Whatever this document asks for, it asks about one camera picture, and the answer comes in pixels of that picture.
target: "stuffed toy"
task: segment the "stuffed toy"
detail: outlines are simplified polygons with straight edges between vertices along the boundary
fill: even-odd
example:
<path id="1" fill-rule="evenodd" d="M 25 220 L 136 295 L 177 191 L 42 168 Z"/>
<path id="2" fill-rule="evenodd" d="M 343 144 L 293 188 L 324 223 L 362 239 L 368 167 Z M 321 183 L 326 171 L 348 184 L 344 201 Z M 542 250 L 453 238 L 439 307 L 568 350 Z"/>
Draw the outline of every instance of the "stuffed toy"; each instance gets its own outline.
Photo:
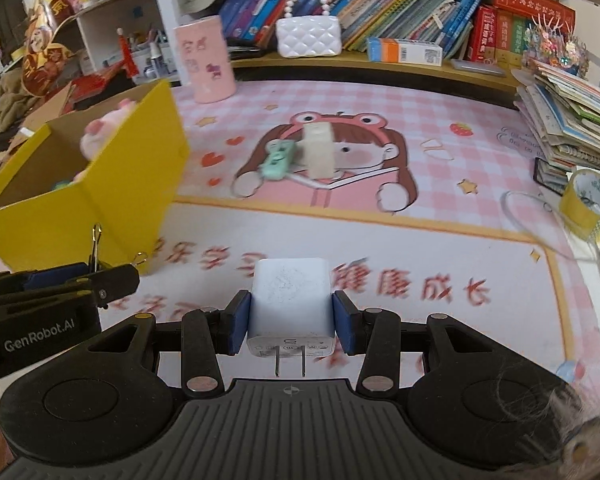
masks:
<path id="1" fill-rule="evenodd" d="M 80 139 L 80 151 L 88 161 L 94 160 L 109 138 L 116 133 L 120 124 L 136 109 L 136 102 L 131 99 L 122 99 L 118 109 L 105 114 L 99 119 L 91 121 L 84 128 L 84 135 Z M 78 173 L 74 182 L 80 180 L 84 171 Z"/>

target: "pink pen holder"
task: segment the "pink pen holder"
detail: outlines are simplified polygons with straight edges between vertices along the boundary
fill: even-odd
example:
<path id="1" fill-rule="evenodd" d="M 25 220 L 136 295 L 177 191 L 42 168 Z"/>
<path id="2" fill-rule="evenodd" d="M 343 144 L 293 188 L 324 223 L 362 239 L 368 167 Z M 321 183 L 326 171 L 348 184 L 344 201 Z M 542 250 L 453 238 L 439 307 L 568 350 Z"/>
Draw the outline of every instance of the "pink pen holder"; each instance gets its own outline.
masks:
<path id="1" fill-rule="evenodd" d="M 235 94 L 234 70 L 222 37 L 220 17 L 209 16 L 176 27 L 175 33 L 196 102 L 215 103 Z"/>

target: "cardboard box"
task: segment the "cardboard box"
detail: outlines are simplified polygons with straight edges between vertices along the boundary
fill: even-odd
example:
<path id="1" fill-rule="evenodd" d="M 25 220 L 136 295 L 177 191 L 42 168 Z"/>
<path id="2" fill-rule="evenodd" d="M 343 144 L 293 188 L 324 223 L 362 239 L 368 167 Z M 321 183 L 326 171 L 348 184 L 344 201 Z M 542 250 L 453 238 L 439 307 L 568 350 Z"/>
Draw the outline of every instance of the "cardboard box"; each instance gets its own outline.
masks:
<path id="1" fill-rule="evenodd" d="M 442 48 L 435 43 L 391 38 L 366 40 L 369 61 L 442 66 Z"/>
<path id="2" fill-rule="evenodd" d="M 52 190 L 87 166 L 79 149 L 84 127 L 123 98 L 137 101 L 136 110 L 79 182 Z M 128 264 L 138 253 L 151 254 L 188 155 L 165 81 L 44 124 L 0 171 L 0 258 L 14 271 L 85 262 L 98 222 L 104 262 Z"/>

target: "blue gripper pad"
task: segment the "blue gripper pad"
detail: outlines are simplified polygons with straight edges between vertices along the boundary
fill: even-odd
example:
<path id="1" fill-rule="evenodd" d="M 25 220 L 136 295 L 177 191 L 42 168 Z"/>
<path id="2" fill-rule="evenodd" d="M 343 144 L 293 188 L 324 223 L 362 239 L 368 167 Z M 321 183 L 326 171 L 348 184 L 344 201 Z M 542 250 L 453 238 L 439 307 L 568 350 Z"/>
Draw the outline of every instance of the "blue gripper pad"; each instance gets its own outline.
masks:
<path id="1" fill-rule="evenodd" d="M 240 351 L 240 346 L 247 335 L 249 312 L 251 309 L 251 293 L 246 290 L 241 291 L 236 295 L 234 300 L 238 301 L 238 305 L 235 307 L 229 332 L 229 355 L 235 355 Z"/>
<path id="2" fill-rule="evenodd" d="M 331 303 L 333 304 L 333 322 L 336 328 L 336 334 L 340 339 L 342 350 L 345 354 L 355 354 L 356 336 L 353 332 L 351 303 L 349 298 L 344 295 L 344 292 L 338 290 L 331 295 Z"/>
<path id="3" fill-rule="evenodd" d="M 69 264 L 53 269 L 34 272 L 22 285 L 23 290 L 35 290 L 46 286 L 64 285 L 69 280 L 79 278 L 89 273 L 89 266 L 85 263 Z"/>

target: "red decoration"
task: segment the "red decoration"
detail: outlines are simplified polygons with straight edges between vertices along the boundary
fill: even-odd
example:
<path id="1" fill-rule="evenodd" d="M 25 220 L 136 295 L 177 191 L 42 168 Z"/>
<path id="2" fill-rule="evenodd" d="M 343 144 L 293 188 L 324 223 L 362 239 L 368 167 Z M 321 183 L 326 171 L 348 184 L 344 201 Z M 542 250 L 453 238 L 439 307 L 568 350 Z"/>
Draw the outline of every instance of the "red decoration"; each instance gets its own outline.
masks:
<path id="1" fill-rule="evenodd" d="M 121 28 L 118 29 L 118 41 L 120 42 L 120 50 L 122 51 L 122 61 L 125 67 L 126 76 L 131 78 L 138 75 L 138 67 L 136 66 L 133 57 L 131 57 L 131 50 L 129 44 L 126 42 L 124 32 Z"/>

